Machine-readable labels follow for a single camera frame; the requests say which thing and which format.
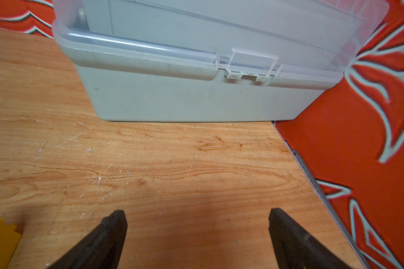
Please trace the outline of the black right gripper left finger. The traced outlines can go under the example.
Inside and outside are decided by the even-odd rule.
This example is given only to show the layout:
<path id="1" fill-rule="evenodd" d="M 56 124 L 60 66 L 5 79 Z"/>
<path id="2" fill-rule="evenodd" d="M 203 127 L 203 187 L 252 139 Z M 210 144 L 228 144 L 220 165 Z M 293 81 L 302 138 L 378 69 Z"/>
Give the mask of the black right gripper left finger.
<path id="1" fill-rule="evenodd" d="M 50 269 L 116 269 L 126 239 L 125 212 L 116 210 L 102 219 L 87 236 L 71 248 Z"/>

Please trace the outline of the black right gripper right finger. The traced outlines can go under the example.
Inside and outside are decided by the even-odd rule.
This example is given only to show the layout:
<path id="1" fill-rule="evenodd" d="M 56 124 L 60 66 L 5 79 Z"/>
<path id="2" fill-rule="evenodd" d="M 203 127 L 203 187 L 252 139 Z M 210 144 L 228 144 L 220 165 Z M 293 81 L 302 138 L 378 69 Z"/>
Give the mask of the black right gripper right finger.
<path id="1" fill-rule="evenodd" d="M 280 208 L 270 211 L 269 234 L 280 269 L 349 268 Z"/>

